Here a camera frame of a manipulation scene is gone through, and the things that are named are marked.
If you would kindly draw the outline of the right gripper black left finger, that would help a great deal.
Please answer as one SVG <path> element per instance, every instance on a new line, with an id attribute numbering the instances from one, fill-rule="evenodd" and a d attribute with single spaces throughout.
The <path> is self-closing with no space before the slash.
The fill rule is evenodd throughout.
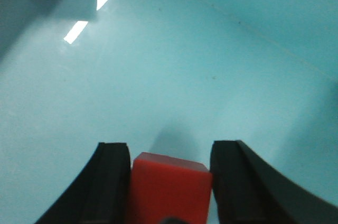
<path id="1" fill-rule="evenodd" d="M 124 223 L 130 171 L 126 143 L 99 143 L 37 223 Z"/>

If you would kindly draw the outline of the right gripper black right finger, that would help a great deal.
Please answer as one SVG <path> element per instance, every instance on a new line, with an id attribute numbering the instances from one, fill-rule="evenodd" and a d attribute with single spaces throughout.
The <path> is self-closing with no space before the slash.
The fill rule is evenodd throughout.
<path id="1" fill-rule="evenodd" d="M 337 223 L 337 207 L 297 185 L 241 140 L 215 141 L 210 171 L 219 223 Z"/>

